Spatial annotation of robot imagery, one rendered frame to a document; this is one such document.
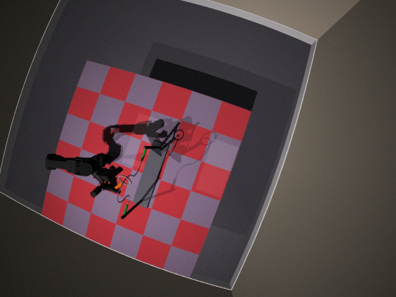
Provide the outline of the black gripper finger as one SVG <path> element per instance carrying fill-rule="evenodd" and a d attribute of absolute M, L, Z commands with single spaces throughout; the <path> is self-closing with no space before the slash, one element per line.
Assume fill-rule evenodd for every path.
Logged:
<path fill-rule="evenodd" d="M 117 185 L 116 178 L 111 182 L 111 184 L 113 187 Z M 117 188 L 117 190 L 119 191 L 119 188 Z M 119 191 L 119 193 L 121 193 L 121 190 Z"/>
<path fill-rule="evenodd" d="M 115 188 L 112 186 L 111 183 L 110 183 L 106 188 L 104 188 L 103 191 L 104 191 L 104 190 L 112 191 L 112 192 L 118 194 L 118 190 L 115 189 Z"/>

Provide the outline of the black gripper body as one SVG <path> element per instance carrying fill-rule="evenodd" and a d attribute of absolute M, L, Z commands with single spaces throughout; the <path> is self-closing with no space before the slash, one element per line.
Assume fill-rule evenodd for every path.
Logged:
<path fill-rule="evenodd" d="M 117 176 L 118 173 L 120 173 L 123 169 L 122 169 L 121 167 L 118 167 L 118 168 L 116 168 L 116 169 L 117 169 L 117 172 L 115 172 L 115 174 L 116 174 L 116 176 Z M 96 170 L 96 172 L 94 172 L 94 174 L 92 174 L 93 177 L 96 178 L 96 179 L 98 180 L 98 182 L 100 182 L 99 184 L 101 184 L 101 185 L 97 186 L 97 187 L 90 193 L 90 195 L 91 195 L 93 198 L 96 197 L 96 196 L 100 193 L 100 191 L 102 191 L 102 189 L 106 188 L 106 187 L 109 185 L 107 181 L 106 181 L 106 182 L 103 182 L 103 181 L 100 179 L 100 177 L 99 177 L 99 175 L 98 175 L 99 171 L 102 173 L 102 172 L 104 171 L 104 168 L 101 167 L 101 168 L 99 168 L 99 170 Z M 111 179 L 111 181 L 109 181 L 109 182 L 111 183 L 114 179 L 115 179 L 115 177 L 113 177 L 113 178 Z"/>

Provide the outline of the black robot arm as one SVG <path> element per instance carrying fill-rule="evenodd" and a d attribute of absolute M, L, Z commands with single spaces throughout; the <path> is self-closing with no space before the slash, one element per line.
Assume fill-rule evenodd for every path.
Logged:
<path fill-rule="evenodd" d="M 94 174 L 99 168 L 105 167 L 106 164 L 111 165 L 111 159 L 112 156 L 105 153 L 98 153 L 92 158 L 64 158 L 61 155 L 48 154 L 45 159 L 45 167 L 47 170 L 59 168 L 79 176 L 89 176 Z M 102 173 L 99 171 L 98 175 L 103 182 L 109 182 L 116 176 L 115 172 L 117 172 L 116 167 L 110 166 L 109 169 L 105 167 Z"/>

